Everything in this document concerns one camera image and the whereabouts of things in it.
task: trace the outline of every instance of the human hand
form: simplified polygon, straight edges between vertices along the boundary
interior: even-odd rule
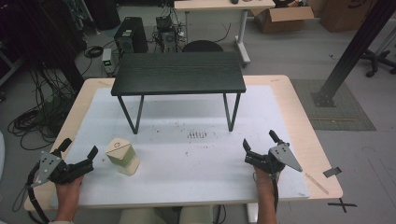
[[[58,212],[55,221],[72,221],[78,209],[79,186],[84,176],[69,184],[55,184],[58,195]]]

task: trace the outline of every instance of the tabletop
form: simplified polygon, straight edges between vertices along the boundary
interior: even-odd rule
[[[247,85],[271,86],[280,113],[287,127],[290,140],[293,143],[296,156],[304,167],[304,177],[309,189],[311,199],[335,199],[342,197],[343,191],[336,176],[327,178],[323,172],[331,169],[330,163],[312,129],[308,117],[286,76],[244,76]],[[114,78],[93,78],[84,83],[64,126],[59,133],[53,149],[69,137],[72,140],[77,135],[79,126],[88,111],[93,95],[98,88],[111,88]],[[50,200],[54,185],[47,183],[35,188],[35,196],[40,201],[43,209],[50,209]],[[27,200],[24,204],[26,210],[34,210]]]
[[[190,0],[175,1],[175,9],[179,11],[195,10],[227,10],[227,9],[254,9],[274,7],[272,0],[251,0],[245,2],[239,0],[238,4],[232,4],[230,0]]]
[[[235,52],[125,54],[111,94],[245,92]]]

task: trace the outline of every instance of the black marks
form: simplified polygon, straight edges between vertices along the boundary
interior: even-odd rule
[[[187,138],[206,138],[207,133],[205,131],[190,131]]]

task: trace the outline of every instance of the table leg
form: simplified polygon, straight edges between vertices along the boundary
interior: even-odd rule
[[[190,40],[189,40],[189,14],[190,14],[189,11],[184,12],[184,15],[186,18],[186,45],[188,43],[190,43]]]
[[[239,28],[239,35],[235,37],[236,46],[238,47],[239,52],[241,53],[244,62],[243,64],[244,67],[246,67],[250,63],[248,52],[245,49],[245,45],[244,45],[245,25],[247,23],[247,19],[248,19],[248,10],[244,9],[241,15],[241,26]]]
[[[233,125],[235,124],[236,112],[238,111],[239,99],[241,98],[241,93],[236,94],[235,105],[233,107],[233,118],[230,120],[230,112],[228,111],[228,103],[226,93],[223,93],[225,115],[227,116],[228,131],[233,131]]]
[[[145,101],[145,96],[142,95],[140,97],[140,104],[139,104],[139,111],[137,112],[137,119],[136,119],[136,127],[132,123],[131,117],[129,117],[128,110],[126,109],[125,103],[122,100],[121,96],[118,96],[121,108],[125,114],[126,119],[128,120],[129,126],[131,126],[132,132],[134,134],[137,134],[137,131],[139,130],[139,123],[140,123],[140,116],[142,114],[142,108],[143,108],[143,102]]]

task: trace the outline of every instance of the wooden table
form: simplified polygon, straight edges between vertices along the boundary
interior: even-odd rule
[[[272,87],[290,141],[293,143],[300,164],[304,167],[304,177],[310,192],[308,200],[341,198],[343,191],[336,176],[327,178],[323,174],[324,171],[332,167],[289,78],[286,76],[244,76],[244,80],[247,85],[269,85]],[[67,137],[74,140],[95,91],[98,88],[110,88],[113,83],[114,78],[93,78],[85,81],[52,150]],[[35,196],[44,210],[51,209],[49,204],[53,191],[54,185],[50,182],[35,188]],[[24,208],[29,211],[35,210],[28,200],[26,200]]]
[[[239,0],[238,4],[232,4],[230,0],[190,0],[190,1],[175,1],[175,9],[184,11],[186,17],[186,39],[187,44],[189,40],[189,14],[191,11],[202,10],[242,10],[241,23],[239,28],[239,35],[235,37],[236,45],[241,53],[243,59],[243,66],[245,67],[250,63],[248,52],[244,45],[245,25],[248,18],[248,10],[254,8],[266,9],[274,7],[275,3],[272,0],[251,0],[244,2]]]

